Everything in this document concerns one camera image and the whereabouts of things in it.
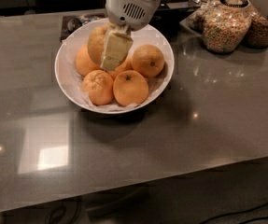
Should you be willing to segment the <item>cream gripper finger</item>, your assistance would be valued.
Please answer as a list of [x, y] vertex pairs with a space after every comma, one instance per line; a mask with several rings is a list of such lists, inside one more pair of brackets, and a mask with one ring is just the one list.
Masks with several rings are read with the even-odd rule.
[[133, 42], [131, 32], [126, 27], [110, 28], [105, 36], [101, 68], [114, 71], [126, 59]]

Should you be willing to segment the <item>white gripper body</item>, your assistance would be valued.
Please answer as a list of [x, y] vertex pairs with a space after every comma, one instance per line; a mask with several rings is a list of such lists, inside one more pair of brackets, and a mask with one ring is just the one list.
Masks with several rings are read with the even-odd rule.
[[149, 24], [160, 3], [161, 0], [106, 0], [106, 13], [111, 23], [138, 31]]

